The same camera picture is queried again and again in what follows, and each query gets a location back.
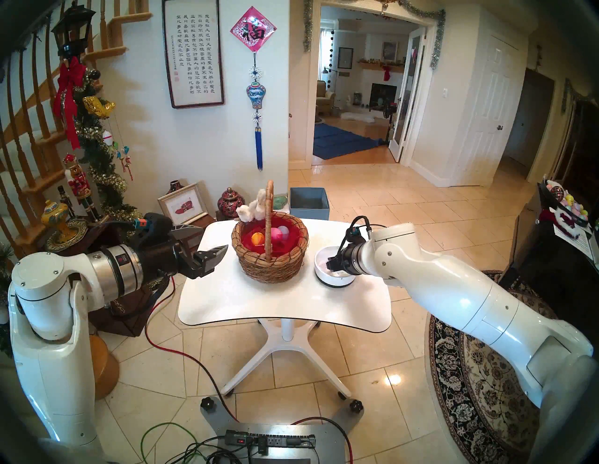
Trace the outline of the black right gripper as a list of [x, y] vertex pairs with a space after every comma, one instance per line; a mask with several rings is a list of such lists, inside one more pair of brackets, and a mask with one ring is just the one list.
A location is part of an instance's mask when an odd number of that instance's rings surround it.
[[329, 272], [345, 272], [349, 275], [362, 275], [362, 267], [359, 254], [362, 250], [362, 243], [349, 243], [344, 247], [339, 247], [331, 261], [326, 263]]

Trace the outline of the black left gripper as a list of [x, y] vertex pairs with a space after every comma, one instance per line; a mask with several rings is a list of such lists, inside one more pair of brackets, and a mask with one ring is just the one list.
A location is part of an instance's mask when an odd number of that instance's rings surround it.
[[177, 239], [188, 239], [194, 235], [202, 235], [202, 227], [194, 225], [175, 225], [171, 235], [175, 239], [137, 248], [137, 256], [142, 271], [142, 283], [148, 284], [164, 277], [176, 274], [192, 280], [202, 278], [207, 272], [213, 272], [223, 261], [228, 245], [216, 246], [210, 250], [195, 251], [191, 254], [185, 245]]

